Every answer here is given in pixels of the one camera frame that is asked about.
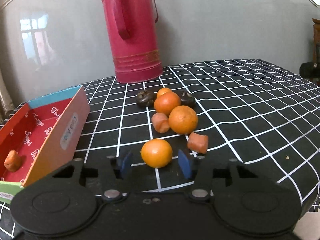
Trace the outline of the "small orange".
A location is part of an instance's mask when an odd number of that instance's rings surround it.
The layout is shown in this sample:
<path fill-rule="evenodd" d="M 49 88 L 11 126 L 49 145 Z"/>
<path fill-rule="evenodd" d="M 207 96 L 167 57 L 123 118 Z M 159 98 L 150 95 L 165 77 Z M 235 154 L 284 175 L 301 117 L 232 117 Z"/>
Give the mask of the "small orange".
<path fill-rule="evenodd" d="M 157 92 L 157 98 L 159 98 L 160 96 L 164 95 L 165 93 L 171 92 L 171 89 L 168 87 L 163 87 L 161 88 L 158 92 Z"/>
<path fill-rule="evenodd" d="M 152 139 L 143 145 L 140 155 L 146 165 L 152 168 L 163 168 L 171 162 L 173 150 L 167 141 Z"/>

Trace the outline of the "large front orange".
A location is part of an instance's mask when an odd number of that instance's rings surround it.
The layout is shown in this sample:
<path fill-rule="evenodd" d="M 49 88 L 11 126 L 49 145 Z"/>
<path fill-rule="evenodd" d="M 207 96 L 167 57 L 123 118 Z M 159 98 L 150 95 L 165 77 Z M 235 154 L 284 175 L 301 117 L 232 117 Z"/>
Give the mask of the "large front orange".
<path fill-rule="evenodd" d="M 188 106 L 174 108 L 168 118 L 170 128 L 177 134 L 190 134 L 198 124 L 196 112 Z"/>

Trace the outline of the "dark mangosteen right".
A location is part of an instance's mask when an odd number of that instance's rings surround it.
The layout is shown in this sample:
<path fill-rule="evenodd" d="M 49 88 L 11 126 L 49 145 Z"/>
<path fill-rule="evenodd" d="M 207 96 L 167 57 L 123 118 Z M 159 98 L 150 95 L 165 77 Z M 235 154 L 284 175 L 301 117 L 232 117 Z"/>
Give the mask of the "dark mangosteen right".
<path fill-rule="evenodd" d="M 190 108 L 195 107 L 196 100 L 195 100 L 195 97 L 191 93 L 189 93 L 186 90 L 180 90 L 177 94 L 180 98 L 181 105 L 188 106 Z"/>

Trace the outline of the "dark mangosteen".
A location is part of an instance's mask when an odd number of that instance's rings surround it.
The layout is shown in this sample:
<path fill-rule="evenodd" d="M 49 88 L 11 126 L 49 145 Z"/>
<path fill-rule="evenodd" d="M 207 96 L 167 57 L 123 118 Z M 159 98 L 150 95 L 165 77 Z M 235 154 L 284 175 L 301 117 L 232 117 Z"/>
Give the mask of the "dark mangosteen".
<path fill-rule="evenodd" d="M 188 106 L 190 108 L 195 107 L 196 100 L 195 100 L 195 97 L 191 93 L 189 93 L 186 90 L 180 90 L 177 94 L 180 98 L 181 105 Z"/>
<path fill-rule="evenodd" d="M 137 94 L 135 100 L 140 107 L 152 107 L 156 100 L 156 94 L 150 90 L 143 90 Z"/>

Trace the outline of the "dark mangosteen left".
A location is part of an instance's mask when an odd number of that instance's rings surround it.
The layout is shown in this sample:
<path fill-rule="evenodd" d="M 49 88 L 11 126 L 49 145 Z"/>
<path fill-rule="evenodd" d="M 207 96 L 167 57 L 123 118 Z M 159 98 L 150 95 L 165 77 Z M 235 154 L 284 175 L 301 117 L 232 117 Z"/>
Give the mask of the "dark mangosteen left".
<path fill-rule="evenodd" d="M 137 94 L 135 100 L 140 107 L 152 107 L 156 100 L 156 94 L 150 90 L 143 90 Z"/>

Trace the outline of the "colourful cardboard box tray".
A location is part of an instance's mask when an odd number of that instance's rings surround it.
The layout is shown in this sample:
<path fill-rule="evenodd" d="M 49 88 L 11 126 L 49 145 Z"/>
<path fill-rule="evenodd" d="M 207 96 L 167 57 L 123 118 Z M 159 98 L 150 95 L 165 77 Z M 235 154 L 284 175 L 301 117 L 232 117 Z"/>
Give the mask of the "colourful cardboard box tray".
<path fill-rule="evenodd" d="M 89 114 L 83 86 L 26 102 L 1 128 L 1 202 L 71 161 Z M 11 150 L 22 166 L 9 172 L 4 161 Z"/>

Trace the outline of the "black white checked tablecloth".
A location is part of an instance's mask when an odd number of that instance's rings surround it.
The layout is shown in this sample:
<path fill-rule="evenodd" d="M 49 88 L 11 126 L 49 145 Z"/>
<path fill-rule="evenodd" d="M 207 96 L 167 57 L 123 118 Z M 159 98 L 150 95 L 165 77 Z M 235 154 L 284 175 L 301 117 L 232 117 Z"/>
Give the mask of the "black white checked tablecloth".
<path fill-rule="evenodd" d="M 71 161 L 1 202 L 1 239 L 296 239 L 294 227 L 319 196 L 319 87 L 261 59 L 167 66 L 137 84 L 114 77 L 84 83 L 90 107 Z M 190 150 L 190 134 L 155 131 L 140 91 L 168 87 L 196 100 L 195 133 L 206 154 Z M 173 150 L 163 168 L 144 163 L 152 139 Z M 210 199 L 190 199 L 193 181 L 178 151 L 204 155 L 212 167 Z M 117 202 L 101 196 L 100 165 L 132 152 Z"/>

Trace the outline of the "carrot chunk in box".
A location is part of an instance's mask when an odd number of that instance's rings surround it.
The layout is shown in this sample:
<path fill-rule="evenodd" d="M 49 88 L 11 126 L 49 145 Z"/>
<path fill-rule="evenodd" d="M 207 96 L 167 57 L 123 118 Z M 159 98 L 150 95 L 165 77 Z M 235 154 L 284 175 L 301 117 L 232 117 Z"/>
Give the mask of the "carrot chunk in box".
<path fill-rule="evenodd" d="M 11 150 L 4 161 L 4 166 L 9 172 L 18 171 L 22 166 L 21 156 L 15 150 Z"/>

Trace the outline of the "beige curtain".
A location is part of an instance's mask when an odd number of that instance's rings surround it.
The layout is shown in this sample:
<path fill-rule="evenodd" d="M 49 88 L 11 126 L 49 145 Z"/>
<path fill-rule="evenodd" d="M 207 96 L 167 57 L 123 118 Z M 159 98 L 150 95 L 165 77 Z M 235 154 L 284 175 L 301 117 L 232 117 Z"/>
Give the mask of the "beige curtain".
<path fill-rule="evenodd" d="M 0 107 L 1 113 L 0 118 L 1 122 L 15 109 L 11 96 L 6 88 L 2 72 L 0 72 Z"/>

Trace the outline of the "red thermos flask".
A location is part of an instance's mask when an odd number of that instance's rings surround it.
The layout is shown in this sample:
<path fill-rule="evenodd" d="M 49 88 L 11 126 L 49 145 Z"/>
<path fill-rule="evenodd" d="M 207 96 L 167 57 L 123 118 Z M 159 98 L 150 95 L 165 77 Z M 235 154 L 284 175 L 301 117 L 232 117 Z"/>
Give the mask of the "red thermos flask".
<path fill-rule="evenodd" d="M 157 45 L 155 0 L 101 0 L 116 79 L 152 80 L 163 73 Z"/>

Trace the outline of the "wooden side stand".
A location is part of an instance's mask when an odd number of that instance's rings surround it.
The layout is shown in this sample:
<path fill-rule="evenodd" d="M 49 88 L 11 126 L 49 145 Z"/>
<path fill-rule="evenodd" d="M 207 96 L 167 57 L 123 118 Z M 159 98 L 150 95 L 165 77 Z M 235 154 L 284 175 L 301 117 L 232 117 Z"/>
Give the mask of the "wooden side stand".
<path fill-rule="evenodd" d="M 313 18 L 313 62 L 317 62 L 316 44 L 319 43 L 320 20 Z"/>

